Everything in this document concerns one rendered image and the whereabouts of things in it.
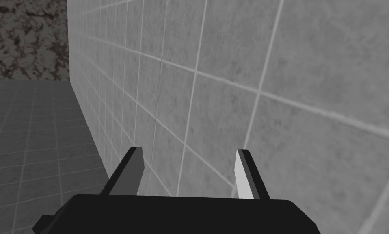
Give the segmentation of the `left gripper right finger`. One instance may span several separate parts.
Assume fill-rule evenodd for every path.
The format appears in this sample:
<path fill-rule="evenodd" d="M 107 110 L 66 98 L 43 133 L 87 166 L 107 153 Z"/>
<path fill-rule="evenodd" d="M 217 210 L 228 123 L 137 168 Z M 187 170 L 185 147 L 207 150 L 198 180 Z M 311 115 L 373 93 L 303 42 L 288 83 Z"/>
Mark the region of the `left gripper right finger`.
<path fill-rule="evenodd" d="M 234 172 L 238 198 L 270 200 L 252 155 L 247 149 L 236 151 Z"/>

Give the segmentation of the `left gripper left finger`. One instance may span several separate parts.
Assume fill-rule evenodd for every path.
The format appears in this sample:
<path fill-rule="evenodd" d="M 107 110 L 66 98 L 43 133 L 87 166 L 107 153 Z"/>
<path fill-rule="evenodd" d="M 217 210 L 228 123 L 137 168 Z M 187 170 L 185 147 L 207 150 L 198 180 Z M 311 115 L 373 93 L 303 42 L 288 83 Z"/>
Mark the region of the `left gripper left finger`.
<path fill-rule="evenodd" d="M 142 147 L 131 147 L 114 170 L 100 195 L 137 195 L 144 169 Z"/>

